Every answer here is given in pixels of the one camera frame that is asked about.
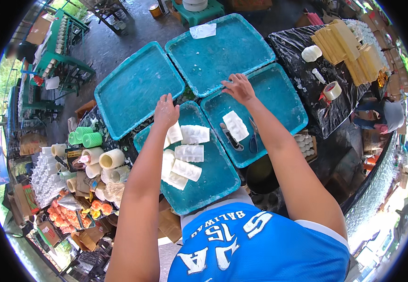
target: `green plastic stool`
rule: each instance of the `green plastic stool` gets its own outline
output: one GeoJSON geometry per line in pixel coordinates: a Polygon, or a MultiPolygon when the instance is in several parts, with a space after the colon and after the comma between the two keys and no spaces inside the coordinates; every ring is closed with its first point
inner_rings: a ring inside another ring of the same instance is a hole
{"type": "Polygon", "coordinates": [[[190,27],[197,26],[202,20],[209,19],[211,17],[224,16],[224,6],[221,5],[217,0],[208,0],[207,8],[199,12],[190,12],[184,8],[184,5],[176,4],[173,0],[174,8],[179,12],[182,25],[188,22],[190,27]]]}

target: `white pillar candle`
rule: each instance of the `white pillar candle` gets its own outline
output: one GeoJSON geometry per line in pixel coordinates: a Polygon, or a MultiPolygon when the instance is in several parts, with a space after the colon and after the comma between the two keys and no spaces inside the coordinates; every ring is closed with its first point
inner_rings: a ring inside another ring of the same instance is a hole
{"type": "Polygon", "coordinates": [[[87,166],[85,172],[87,173],[88,178],[94,178],[101,174],[102,167],[98,163],[95,163],[94,165],[87,166]]]}

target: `scissors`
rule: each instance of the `scissors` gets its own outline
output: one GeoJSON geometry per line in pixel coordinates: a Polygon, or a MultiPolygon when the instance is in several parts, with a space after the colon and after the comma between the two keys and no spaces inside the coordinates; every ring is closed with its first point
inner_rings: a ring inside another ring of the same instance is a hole
{"type": "Polygon", "coordinates": [[[254,123],[252,118],[249,117],[249,119],[251,122],[251,126],[254,129],[254,134],[251,136],[251,139],[250,139],[250,152],[257,153],[259,151],[259,148],[257,147],[257,133],[259,133],[259,131],[257,130],[257,125],[254,123]]]}

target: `green textured pillar candle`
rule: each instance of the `green textured pillar candle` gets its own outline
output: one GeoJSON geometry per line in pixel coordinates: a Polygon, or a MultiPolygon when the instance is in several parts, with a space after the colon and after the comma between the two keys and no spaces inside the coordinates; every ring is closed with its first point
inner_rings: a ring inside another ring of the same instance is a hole
{"type": "Polygon", "coordinates": [[[82,143],[82,142],[77,140],[77,132],[75,132],[75,131],[69,133],[68,142],[71,145],[82,143]]]}
{"type": "Polygon", "coordinates": [[[93,133],[93,129],[91,127],[79,126],[75,129],[75,132],[77,133],[77,140],[82,142],[83,136],[88,133],[93,133]]]}
{"type": "Polygon", "coordinates": [[[82,137],[82,144],[85,148],[100,146],[102,144],[102,135],[99,132],[85,134],[82,137]]]}

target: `black plastic sheet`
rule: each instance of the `black plastic sheet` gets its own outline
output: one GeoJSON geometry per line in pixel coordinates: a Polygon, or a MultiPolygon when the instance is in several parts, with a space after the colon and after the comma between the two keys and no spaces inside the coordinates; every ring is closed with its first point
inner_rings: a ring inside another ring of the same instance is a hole
{"type": "Polygon", "coordinates": [[[284,67],[303,102],[309,116],[308,130],[311,134],[326,139],[350,115],[370,84],[356,87],[344,62],[334,66],[323,56],[310,63],[302,59],[301,52],[304,48],[315,45],[310,36],[323,27],[324,25],[307,26],[274,32],[267,37],[267,42],[275,51],[278,63],[284,67]],[[321,73],[326,83],[337,81],[342,88],[342,94],[331,101],[329,106],[319,102],[324,85],[312,73],[314,68],[321,73]]]}

